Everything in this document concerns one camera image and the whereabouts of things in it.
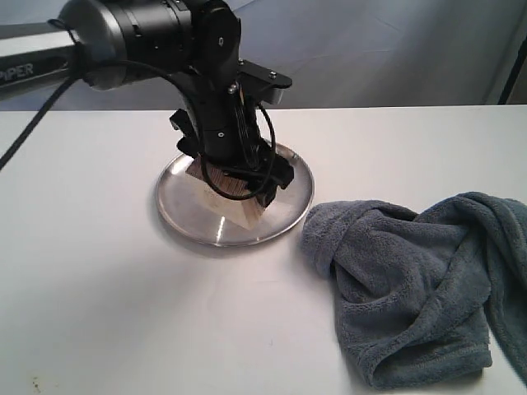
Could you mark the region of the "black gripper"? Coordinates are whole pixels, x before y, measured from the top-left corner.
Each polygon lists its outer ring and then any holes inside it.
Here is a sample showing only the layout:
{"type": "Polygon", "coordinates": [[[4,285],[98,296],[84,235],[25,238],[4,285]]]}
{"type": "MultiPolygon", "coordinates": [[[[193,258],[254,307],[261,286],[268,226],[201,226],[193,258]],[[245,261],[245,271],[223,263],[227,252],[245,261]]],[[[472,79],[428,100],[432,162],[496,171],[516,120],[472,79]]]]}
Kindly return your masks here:
{"type": "Polygon", "coordinates": [[[170,123],[182,132],[176,144],[179,151],[193,159],[204,157],[208,165],[249,181],[247,189],[261,207],[267,208],[276,197],[277,186],[285,190],[295,172],[287,158],[277,153],[276,138],[270,142],[263,139],[256,119],[260,109],[245,106],[227,117],[207,109],[200,126],[189,111],[178,109],[170,116],[170,123]],[[265,180],[268,182],[262,186],[260,181],[265,180]]]}

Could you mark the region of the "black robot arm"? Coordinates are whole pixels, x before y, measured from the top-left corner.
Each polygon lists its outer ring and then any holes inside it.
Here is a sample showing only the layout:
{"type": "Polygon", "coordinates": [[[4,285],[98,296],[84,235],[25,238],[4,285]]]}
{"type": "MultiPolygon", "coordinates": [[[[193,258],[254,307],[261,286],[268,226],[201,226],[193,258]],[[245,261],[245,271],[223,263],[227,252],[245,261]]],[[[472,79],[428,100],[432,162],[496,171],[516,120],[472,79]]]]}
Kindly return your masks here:
{"type": "Polygon", "coordinates": [[[269,205],[294,170],[265,140],[256,116],[274,104],[291,78],[240,57],[241,21],[223,1],[69,1],[44,23],[1,29],[1,96],[52,86],[53,94],[7,149],[6,164],[45,114],[76,82],[107,91],[160,78],[184,107],[170,118],[178,149],[210,169],[245,181],[247,198],[269,205]]]}

